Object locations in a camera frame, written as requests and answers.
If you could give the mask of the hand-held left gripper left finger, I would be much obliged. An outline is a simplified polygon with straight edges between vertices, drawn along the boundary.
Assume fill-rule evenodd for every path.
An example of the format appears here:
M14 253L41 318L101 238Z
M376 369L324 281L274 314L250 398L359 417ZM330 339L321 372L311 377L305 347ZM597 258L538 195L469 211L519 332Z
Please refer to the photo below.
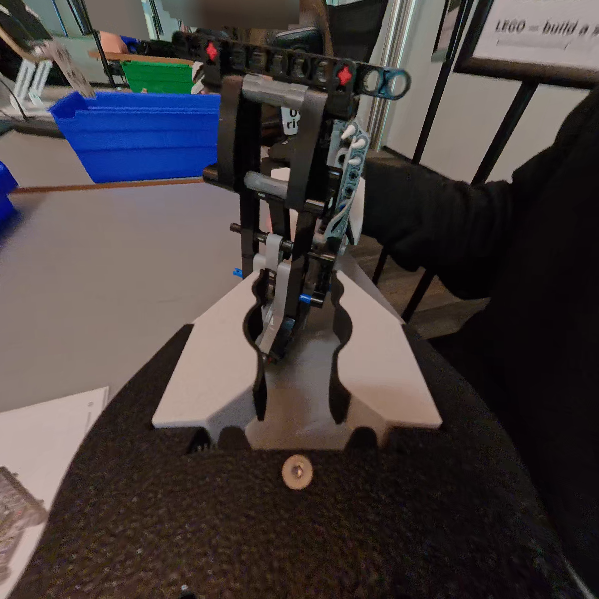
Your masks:
M256 418L253 386L258 354L244 333L256 305L256 271L193 321L159 405L156 429L204 428L217 441L228 427L245 431Z

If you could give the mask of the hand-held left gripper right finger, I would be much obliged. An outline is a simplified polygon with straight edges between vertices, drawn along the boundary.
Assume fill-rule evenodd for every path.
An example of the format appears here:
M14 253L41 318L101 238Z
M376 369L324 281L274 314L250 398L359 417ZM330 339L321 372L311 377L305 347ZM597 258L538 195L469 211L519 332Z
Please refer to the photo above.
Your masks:
M349 433L370 429L379 447L397 428L438 430L443 419L400 319L341 271L330 298L339 341L328 391L334 423Z

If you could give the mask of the grey red toy truck model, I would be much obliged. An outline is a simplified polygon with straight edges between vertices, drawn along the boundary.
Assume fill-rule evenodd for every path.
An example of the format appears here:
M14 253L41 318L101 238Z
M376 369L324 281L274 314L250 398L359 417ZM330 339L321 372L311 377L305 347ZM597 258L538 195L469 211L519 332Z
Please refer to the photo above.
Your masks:
M204 82L221 92L216 163L205 182L237 193L242 277L264 271L248 314L263 363L282 359L310 307L321 308L335 261L359 232L350 211L370 139L355 119L358 97L395 101L405 70L200 34ZM261 171L262 106L299 112L287 181Z

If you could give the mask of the person's right forearm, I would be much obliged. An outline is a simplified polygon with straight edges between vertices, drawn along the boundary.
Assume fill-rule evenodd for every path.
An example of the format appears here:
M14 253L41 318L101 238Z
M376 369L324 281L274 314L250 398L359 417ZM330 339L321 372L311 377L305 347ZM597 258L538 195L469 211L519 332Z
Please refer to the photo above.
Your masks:
M363 234L403 269L462 300L491 296L523 208L507 182L473 186L408 162L367 159Z

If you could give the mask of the small blue storage bin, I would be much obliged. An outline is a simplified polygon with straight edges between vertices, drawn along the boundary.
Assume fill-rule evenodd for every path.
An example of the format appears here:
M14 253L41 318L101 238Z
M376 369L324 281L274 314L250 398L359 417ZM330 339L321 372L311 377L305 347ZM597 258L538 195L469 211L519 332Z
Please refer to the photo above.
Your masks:
M94 183L201 177L216 163L220 95L73 92L49 108Z

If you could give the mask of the green bin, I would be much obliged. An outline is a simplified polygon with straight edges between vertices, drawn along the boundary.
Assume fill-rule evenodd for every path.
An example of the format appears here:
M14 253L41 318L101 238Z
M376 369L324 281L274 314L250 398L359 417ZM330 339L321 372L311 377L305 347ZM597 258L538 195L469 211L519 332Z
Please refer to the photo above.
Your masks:
M192 66L164 62L122 61L122 69L132 92L151 94L190 94L194 86Z

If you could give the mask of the white instruction booklet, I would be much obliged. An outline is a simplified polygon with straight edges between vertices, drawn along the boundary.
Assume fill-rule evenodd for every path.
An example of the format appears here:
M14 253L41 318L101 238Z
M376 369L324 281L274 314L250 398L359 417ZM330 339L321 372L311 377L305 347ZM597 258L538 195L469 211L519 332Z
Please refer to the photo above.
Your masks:
M109 403L109 387L1 412L1 466L49 514L74 455Z

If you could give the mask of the person's black hoodie torso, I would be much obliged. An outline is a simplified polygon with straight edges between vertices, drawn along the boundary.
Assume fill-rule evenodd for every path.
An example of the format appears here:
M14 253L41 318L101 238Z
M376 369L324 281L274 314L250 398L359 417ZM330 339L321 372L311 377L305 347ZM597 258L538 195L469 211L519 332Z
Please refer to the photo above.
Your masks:
M431 339L498 417L572 572L598 598L598 88L513 173L489 303Z

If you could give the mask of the dark framed picture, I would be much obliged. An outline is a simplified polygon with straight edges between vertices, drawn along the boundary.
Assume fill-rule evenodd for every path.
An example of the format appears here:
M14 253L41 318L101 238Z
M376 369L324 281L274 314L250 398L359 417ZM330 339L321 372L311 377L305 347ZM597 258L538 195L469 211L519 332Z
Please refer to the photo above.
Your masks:
M468 20L472 1L445 1L436 41L431 55L432 63L452 62Z

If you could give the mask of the printed paper strip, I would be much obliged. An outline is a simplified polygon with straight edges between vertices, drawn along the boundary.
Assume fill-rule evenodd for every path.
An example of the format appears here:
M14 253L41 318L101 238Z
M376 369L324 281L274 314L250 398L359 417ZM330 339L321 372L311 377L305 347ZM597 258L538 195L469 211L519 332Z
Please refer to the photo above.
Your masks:
M56 40L45 41L43 45L43 55L52 60L62 71L63 75L82 97L96 98L96 92L93 86L86 78L81 68L73 61L68 50Z

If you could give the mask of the white laptop stand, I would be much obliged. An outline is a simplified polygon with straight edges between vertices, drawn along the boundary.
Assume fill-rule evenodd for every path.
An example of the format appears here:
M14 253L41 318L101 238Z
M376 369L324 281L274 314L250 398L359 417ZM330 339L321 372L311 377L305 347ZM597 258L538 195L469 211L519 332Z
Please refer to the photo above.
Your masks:
M52 66L52 60L44 59L40 62L32 62L22 59L10 100L15 109L24 108L26 102L36 109L45 110L47 108L41 95Z

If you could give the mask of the framed sign on black easel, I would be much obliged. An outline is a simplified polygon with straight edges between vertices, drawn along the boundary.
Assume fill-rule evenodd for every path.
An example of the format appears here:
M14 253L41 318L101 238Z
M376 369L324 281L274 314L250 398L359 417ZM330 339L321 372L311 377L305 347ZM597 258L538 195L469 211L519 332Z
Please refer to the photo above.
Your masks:
M472 1L451 23L453 53L438 42L407 67L386 144L451 178L511 180L598 85L598 1Z

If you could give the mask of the large blue storage bin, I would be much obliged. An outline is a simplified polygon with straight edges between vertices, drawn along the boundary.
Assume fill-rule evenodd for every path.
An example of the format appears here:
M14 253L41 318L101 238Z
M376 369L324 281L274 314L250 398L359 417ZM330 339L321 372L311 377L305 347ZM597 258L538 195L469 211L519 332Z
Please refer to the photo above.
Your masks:
M18 211L9 198L9 195L17 187L16 179L12 176L8 167L1 162L1 232L17 217Z

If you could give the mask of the black curved plywood board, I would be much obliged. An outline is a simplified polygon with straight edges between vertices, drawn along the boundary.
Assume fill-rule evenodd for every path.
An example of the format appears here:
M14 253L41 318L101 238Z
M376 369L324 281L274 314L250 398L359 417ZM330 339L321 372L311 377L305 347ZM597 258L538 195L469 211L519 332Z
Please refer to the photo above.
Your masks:
M41 41L34 39L19 20L1 13L1 40L22 59L41 62L45 56L39 48L49 39L49 37Z

